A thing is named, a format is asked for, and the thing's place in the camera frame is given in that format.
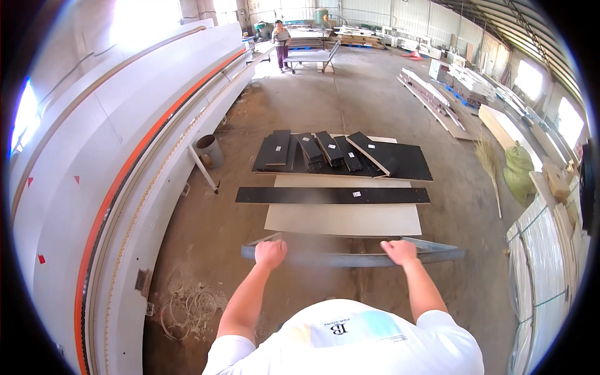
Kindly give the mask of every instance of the beige board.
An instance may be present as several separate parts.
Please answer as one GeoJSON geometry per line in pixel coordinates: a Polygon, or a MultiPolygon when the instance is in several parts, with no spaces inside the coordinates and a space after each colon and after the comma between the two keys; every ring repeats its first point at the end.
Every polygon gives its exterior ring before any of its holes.
{"type": "Polygon", "coordinates": [[[542,170],[542,161],[538,155],[533,151],[533,148],[529,142],[523,137],[521,131],[515,124],[506,116],[504,113],[490,108],[486,105],[479,107],[479,118],[490,129],[491,133],[498,140],[503,149],[508,149],[515,145],[515,141],[519,141],[521,146],[527,150],[531,161],[536,171],[542,170]]]}
{"type": "Polygon", "coordinates": [[[456,139],[465,139],[465,140],[476,140],[479,138],[479,130],[474,130],[470,126],[469,121],[463,121],[462,124],[466,130],[463,130],[460,126],[455,124],[455,122],[450,118],[450,116],[446,117],[445,113],[439,113],[438,111],[431,108],[430,104],[423,98],[421,93],[417,90],[407,85],[402,78],[396,77],[403,85],[406,87],[414,96],[416,96],[421,103],[431,112],[431,114],[436,118],[436,120],[444,127],[444,129],[448,130],[448,132],[452,135],[452,137],[456,139]]]}
{"type": "MultiPolygon", "coordinates": [[[[331,134],[337,137],[343,134],[331,134]]],[[[393,138],[369,137],[397,143],[393,138]]],[[[275,187],[411,187],[409,181],[348,176],[278,175],[275,187]]],[[[335,236],[421,235],[416,205],[269,205],[265,229],[335,236]]]]}

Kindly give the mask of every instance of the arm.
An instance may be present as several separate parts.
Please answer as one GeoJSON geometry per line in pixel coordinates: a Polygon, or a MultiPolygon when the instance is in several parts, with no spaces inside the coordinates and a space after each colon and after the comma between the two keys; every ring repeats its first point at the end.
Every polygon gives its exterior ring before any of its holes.
{"type": "Polygon", "coordinates": [[[287,245],[282,240],[261,242],[256,245],[256,264],[229,300],[217,331],[217,338],[225,335],[243,336],[255,345],[254,328],[262,307],[265,284],[271,271],[286,257],[287,245]]]}
{"type": "Polygon", "coordinates": [[[416,246],[412,242],[382,241],[381,247],[394,263],[404,268],[409,285],[410,310],[415,322],[426,311],[448,312],[436,285],[416,257],[416,246]]]}

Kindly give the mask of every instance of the hand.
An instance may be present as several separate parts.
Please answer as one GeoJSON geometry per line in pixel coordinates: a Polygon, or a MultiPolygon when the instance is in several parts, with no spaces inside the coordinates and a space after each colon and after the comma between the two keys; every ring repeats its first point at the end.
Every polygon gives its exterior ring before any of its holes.
{"type": "Polygon", "coordinates": [[[381,241],[381,248],[398,266],[404,266],[418,259],[416,257],[416,246],[409,241],[381,241]]]}
{"type": "Polygon", "coordinates": [[[285,259],[287,254],[287,245],[285,241],[278,239],[275,242],[263,241],[256,245],[254,259],[257,266],[264,266],[269,271],[273,271],[285,259]]]}

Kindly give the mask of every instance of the purple pants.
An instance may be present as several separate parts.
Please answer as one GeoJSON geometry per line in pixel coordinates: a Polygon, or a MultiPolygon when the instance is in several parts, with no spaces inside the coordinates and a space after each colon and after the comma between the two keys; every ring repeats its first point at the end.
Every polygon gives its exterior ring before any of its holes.
{"type": "Polygon", "coordinates": [[[277,46],[275,48],[277,49],[277,62],[279,63],[279,69],[282,69],[283,59],[287,58],[287,46],[277,46]]]}

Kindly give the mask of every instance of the blue pallet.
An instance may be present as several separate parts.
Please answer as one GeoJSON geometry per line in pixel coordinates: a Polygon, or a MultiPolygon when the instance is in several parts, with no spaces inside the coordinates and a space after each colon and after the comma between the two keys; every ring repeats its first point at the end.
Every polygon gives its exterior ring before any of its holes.
{"type": "Polygon", "coordinates": [[[360,44],[344,44],[344,46],[357,48],[371,48],[371,46],[361,46],[360,44]]]}
{"type": "Polygon", "coordinates": [[[450,86],[446,85],[446,90],[451,91],[454,94],[455,98],[460,99],[463,102],[463,105],[465,107],[471,107],[473,109],[478,109],[478,107],[474,104],[469,103],[468,101],[466,101],[462,96],[460,96],[456,91],[454,91],[454,89],[452,89],[450,86]]]}

